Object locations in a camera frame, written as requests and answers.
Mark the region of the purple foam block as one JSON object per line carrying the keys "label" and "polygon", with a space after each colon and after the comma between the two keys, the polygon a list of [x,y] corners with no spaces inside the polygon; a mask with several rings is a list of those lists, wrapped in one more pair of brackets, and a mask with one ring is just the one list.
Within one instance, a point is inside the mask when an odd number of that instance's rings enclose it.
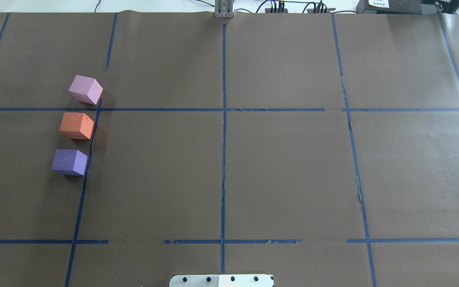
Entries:
{"label": "purple foam block", "polygon": [[51,170],[65,176],[84,176],[88,156],[78,149],[57,149]]}

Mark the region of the black power strip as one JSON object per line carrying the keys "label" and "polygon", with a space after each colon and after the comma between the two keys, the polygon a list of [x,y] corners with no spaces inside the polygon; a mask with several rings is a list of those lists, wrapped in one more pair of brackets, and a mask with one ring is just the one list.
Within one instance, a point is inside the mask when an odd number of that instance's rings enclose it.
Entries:
{"label": "black power strip", "polygon": [[271,7],[265,8],[265,13],[269,13],[269,14],[288,13],[288,9],[286,8],[285,5],[286,5],[285,2],[273,2],[273,4],[271,4]]}

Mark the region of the pink foam block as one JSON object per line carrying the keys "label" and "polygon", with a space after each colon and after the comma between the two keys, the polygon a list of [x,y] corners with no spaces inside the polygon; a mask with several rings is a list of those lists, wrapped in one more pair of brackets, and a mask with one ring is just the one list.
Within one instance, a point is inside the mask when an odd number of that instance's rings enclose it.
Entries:
{"label": "pink foam block", "polygon": [[69,87],[69,93],[79,102],[97,105],[103,88],[94,78],[76,75]]}

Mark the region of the aluminium frame post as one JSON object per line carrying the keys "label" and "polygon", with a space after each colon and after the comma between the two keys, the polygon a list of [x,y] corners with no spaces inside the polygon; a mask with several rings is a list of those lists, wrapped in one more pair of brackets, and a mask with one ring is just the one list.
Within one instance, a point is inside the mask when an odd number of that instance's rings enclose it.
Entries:
{"label": "aluminium frame post", "polygon": [[215,0],[214,1],[214,16],[215,18],[233,18],[234,8],[233,0]]}

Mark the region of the orange foam block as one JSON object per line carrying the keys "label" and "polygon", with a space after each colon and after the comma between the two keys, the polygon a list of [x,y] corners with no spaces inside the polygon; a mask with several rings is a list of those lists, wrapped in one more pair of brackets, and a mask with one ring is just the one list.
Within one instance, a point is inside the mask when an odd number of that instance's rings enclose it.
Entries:
{"label": "orange foam block", "polygon": [[86,113],[65,112],[59,131],[72,140],[90,140],[94,121]]}

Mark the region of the black computer box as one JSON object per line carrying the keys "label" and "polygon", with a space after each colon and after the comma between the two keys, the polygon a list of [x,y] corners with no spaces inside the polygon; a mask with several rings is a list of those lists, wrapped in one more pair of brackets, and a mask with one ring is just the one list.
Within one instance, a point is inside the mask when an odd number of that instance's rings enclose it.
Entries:
{"label": "black computer box", "polygon": [[355,8],[359,14],[437,14],[435,4],[426,4],[424,0],[359,0]]}

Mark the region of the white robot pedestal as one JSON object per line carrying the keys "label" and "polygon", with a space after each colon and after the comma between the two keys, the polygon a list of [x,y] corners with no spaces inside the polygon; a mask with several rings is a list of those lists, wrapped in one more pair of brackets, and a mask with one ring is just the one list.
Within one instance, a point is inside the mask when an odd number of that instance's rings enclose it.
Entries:
{"label": "white robot pedestal", "polygon": [[273,275],[268,274],[213,274],[175,275],[170,287],[273,287]]}

